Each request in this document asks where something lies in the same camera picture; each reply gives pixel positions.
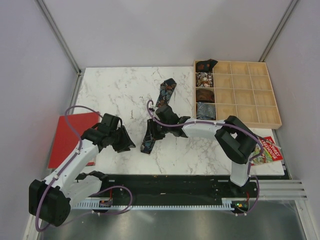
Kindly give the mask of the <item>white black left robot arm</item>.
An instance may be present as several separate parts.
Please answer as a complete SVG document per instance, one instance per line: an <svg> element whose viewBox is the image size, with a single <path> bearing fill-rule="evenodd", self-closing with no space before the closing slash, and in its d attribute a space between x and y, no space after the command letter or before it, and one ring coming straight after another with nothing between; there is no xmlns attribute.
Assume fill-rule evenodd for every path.
<svg viewBox="0 0 320 240"><path fill-rule="evenodd" d="M77 137L78 143L59 167L43 180L35 179L29 185L28 210L35 216L38 232L44 231L40 220L59 227L78 203L93 195L104 197L109 193L110 185L104 181L107 175L102 172L93 171L76 181L89 161L108 146L117 153L135 148L122 119L108 113Z"/></svg>

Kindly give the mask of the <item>dark blue floral tie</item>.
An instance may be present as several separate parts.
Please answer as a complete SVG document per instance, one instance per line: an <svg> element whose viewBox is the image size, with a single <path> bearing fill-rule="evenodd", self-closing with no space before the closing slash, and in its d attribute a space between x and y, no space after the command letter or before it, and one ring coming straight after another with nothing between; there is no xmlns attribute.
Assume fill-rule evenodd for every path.
<svg viewBox="0 0 320 240"><path fill-rule="evenodd" d="M156 102L156 110L149 108L152 113L155 113L160 122L170 124L168 117L163 116L163 111L169 109L169 102L174 90L177 86L173 78L169 78L160 84L159 96ZM147 120L147 129L140 146L140 152L150 154L157 140L162 140L166 136L166 130L162 125L159 125L152 118Z"/></svg>

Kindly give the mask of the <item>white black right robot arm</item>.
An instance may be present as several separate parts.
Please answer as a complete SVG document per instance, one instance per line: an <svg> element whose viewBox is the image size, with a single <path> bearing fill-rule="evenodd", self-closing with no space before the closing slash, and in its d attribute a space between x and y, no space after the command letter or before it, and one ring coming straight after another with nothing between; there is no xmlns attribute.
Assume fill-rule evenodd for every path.
<svg viewBox="0 0 320 240"><path fill-rule="evenodd" d="M150 154L156 141L170 133L175 137L201 138L217 141L231 160L229 191L235 197L247 191L252 161L262 155L264 147L239 118L230 115L225 120L201 120L190 116L179 117L169 105L156 110L147 107L150 119L141 145L141 152Z"/></svg>

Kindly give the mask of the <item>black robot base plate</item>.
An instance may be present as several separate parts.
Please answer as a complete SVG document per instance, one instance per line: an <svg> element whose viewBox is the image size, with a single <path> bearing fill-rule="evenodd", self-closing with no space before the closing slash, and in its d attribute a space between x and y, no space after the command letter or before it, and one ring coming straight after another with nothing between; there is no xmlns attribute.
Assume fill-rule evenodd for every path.
<svg viewBox="0 0 320 240"><path fill-rule="evenodd" d="M246 201L258 194L255 181L239 187L227 175L119 175L102 178L97 197L118 204L220 204L223 199Z"/></svg>

